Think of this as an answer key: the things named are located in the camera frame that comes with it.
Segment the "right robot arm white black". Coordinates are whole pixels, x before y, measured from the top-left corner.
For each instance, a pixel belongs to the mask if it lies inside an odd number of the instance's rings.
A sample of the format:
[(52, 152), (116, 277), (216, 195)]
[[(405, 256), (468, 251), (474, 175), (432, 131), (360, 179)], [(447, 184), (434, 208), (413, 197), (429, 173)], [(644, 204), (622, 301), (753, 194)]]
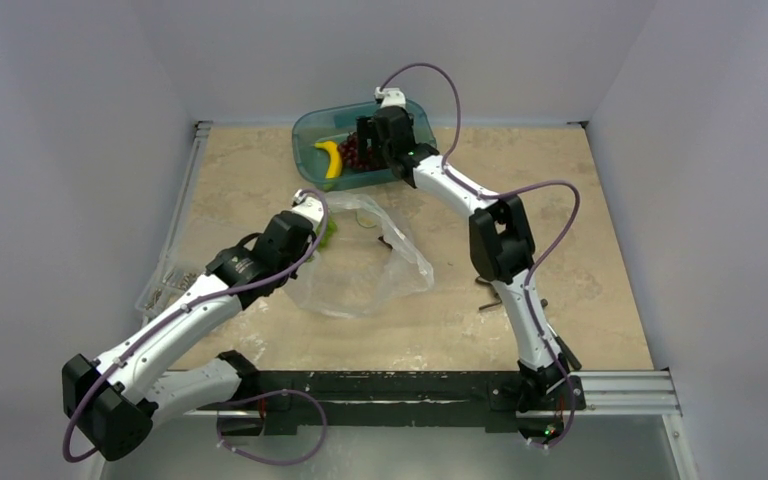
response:
[(517, 191), (495, 193), (451, 168), (436, 148), (417, 141), (403, 107), (382, 107), (356, 121), (358, 154), (383, 161), (395, 177), (424, 191), (464, 217), (469, 256), (477, 274), (499, 295), (517, 345), (522, 378), (520, 410), (544, 407), (559, 395), (577, 406), (576, 386), (564, 344), (540, 304), (535, 273), (542, 259)]

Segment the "dark red fake grapes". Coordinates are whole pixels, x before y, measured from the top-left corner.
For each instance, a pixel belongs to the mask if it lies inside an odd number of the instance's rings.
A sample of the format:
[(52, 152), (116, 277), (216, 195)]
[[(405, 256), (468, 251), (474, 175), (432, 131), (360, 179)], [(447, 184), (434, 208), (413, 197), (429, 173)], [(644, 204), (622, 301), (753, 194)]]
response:
[(361, 143), (356, 132), (350, 133), (338, 145), (338, 152), (345, 168), (361, 172), (373, 170), (372, 148), (366, 143)]

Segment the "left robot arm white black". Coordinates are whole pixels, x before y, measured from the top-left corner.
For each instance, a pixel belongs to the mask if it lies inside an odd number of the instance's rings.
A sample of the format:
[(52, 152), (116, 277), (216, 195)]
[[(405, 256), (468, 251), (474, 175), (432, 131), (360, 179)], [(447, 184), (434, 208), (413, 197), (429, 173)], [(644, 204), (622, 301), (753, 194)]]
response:
[(89, 358), (77, 354), (61, 370), (68, 418), (61, 455), (79, 463), (95, 454), (116, 461), (132, 453), (154, 427), (203, 406), (264, 409), (289, 389), (266, 391), (261, 371), (231, 350), (206, 365), (169, 367), (216, 327), (294, 278), (327, 236), (325, 206), (295, 206), (266, 229), (220, 251), (178, 300), (119, 345)]

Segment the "green fake grapes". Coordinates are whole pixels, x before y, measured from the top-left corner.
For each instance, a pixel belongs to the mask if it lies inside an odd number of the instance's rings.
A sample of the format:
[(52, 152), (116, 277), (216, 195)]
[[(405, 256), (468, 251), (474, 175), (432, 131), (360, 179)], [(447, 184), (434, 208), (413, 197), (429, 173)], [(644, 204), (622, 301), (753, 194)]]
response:
[(333, 238), (334, 234), (338, 230), (338, 226), (335, 222), (335, 220), (330, 217), (326, 224), (321, 224), (319, 228), (317, 229), (317, 233), (320, 233), (321, 230), (324, 230), (324, 234), (322, 235), (322, 239), (320, 240), (317, 249), (325, 249), (328, 247), (330, 240)]

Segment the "clear plastic bag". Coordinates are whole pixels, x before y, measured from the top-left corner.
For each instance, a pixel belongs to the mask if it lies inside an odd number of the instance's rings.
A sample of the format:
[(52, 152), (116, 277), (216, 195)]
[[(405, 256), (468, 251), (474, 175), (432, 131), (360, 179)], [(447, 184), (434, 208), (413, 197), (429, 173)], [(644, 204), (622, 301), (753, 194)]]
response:
[(297, 307), (365, 317), (398, 298), (433, 289), (433, 266), (402, 214), (366, 194), (331, 192), (326, 200), (338, 230), (284, 286)]

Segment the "yellow fake banana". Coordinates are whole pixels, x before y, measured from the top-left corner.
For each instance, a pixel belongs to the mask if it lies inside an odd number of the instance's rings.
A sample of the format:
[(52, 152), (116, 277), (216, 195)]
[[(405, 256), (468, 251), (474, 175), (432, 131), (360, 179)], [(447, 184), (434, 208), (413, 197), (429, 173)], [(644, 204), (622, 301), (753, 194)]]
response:
[(316, 142), (314, 147), (325, 152), (328, 156), (328, 166), (325, 173), (326, 180), (337, 179), (343, 172), (343, 160), (338, 143), (332, 140)]

